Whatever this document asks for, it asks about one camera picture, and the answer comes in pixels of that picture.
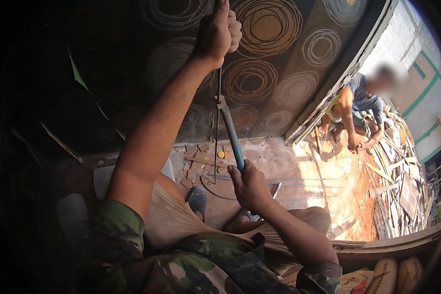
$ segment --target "blue t-shirt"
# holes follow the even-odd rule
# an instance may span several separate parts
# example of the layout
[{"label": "blue t-shirt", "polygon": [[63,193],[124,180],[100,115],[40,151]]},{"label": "blue t-shirt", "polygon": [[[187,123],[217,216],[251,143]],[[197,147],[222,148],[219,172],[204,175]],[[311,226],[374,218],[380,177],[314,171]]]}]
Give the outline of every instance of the blue t-shirt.
[{"label": "blue t-shirt", "polygon": [[378,125],[384,123],[384,109],[382,106],[382,98],[372,95],[366,96],[366,76],[357,73],[346,86],[353,92],[353,109],[357,111],[372,110]]}]

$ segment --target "shorts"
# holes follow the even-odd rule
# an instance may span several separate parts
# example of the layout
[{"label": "shorts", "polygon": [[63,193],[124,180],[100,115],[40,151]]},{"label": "shorts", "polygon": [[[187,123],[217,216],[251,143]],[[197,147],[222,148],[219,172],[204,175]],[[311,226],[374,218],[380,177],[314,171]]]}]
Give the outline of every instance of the shorts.
[{"label": "shorts", "polygon": [[[330,215],[325,212],[307,215],[302,221],[323,234],[328,232],[331,225]],[[292,253],[270,224],[265,223],[244,234],[231,234],[213,229],[199,220],[188,203],[181,203],[157,182],[154,183],[144,232],[144,237],[147,238],[151,246],[155,249],[163,249],[185,237],[208,232],[236,236],[250,243],[252,243],[253,235],[260,232],[266,239],[265,252],[266,250],[269,252],[264,263],[274,273],[282,275],[289,268],[298,265]]]},{"label": "shorts", "polygon": [[[333,115],[331,115],[331,109],[337,103],[338,103],[338,97],[335,97],[331,101],[331,103],[329,104],[327,110],[325,111],[325,113],[328,115],[328,117],[330,117],[330,120],[333,121],[334,123],[341,122],[340,117],[335,118]],[[365,132],[365,136],[369,138],[370,137],[370,128],[365,120],[365,117],[363,117],[363,115],[361,114],[360,111],[352,109],[352,112],[353,112],[353,125],[361,127]]]}]

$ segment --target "sleeve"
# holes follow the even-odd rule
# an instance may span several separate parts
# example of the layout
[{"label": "sleeve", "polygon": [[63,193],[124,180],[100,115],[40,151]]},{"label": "sleeve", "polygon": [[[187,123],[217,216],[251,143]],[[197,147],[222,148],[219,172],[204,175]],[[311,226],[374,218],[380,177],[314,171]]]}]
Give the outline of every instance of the sleeve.
[{"label": "sleeve", "polygon": [[342,271],[334,262],[304,267],[297,274],[296,288],[304,294],[339,294]]},{"label": "sleeve", "polygon": [[382,107],[382,99],[378,99],[376,105],[371,108],[374,118],[378,125],[384,123],[384,108]]},{"label": "sleeve", "polygon": [[361,76],[360,73],[355,74],[353,79],[349,81],[349,83],[346,85],[348,89],[350,89],[353,92],[353,95],[355,94],[356,89],[359,88],[359,85],[361,83]]},{"label": "sleeve", "polygon": [[123,266],[142,259],[144,221],[128,206],[106,200],[83,241],[76,269],[81,293],[126,293]]}]

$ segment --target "camouflage shirt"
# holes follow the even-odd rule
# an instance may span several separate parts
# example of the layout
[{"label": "camouflage shirt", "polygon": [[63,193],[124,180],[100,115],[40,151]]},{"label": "camouflage shirt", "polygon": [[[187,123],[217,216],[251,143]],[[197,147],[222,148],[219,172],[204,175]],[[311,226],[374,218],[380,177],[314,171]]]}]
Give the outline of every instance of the camouflage shirt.
[{"label": "camouflage shirt", "polygon": [[[245,293],[245,285],[234,282],[209,257],[235,259],[253,246],[234,236],[217,232],[189,236],[164,250],[144,257],[144,222],[126,205],[106,200],[95,227],[83,243],[76,271],[81,293]],[[262,262],[260,271],[269,283],[282,284]],[[341,267],[325,262],[304,267],[296,288],[289,293],[341,293]]]}]

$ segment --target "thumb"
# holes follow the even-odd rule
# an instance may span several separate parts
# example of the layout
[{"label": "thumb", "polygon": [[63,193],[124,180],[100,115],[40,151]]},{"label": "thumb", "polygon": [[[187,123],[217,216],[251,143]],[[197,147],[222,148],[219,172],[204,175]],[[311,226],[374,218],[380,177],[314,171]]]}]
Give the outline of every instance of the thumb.
[{"label": "thumb", "polygon": [[235,187],[241,187],[244,184],[242,180],[242,174],[240,173],[238,168],[233,165],[229,165],[227,167],[227,171],[229,172]]},{"label": "thumb", "polygon": [[216,0],[216,4],[214,5],[214,19],[222,21],[223,23],[227,23],[227,17],[229,16],[229,0]]}]

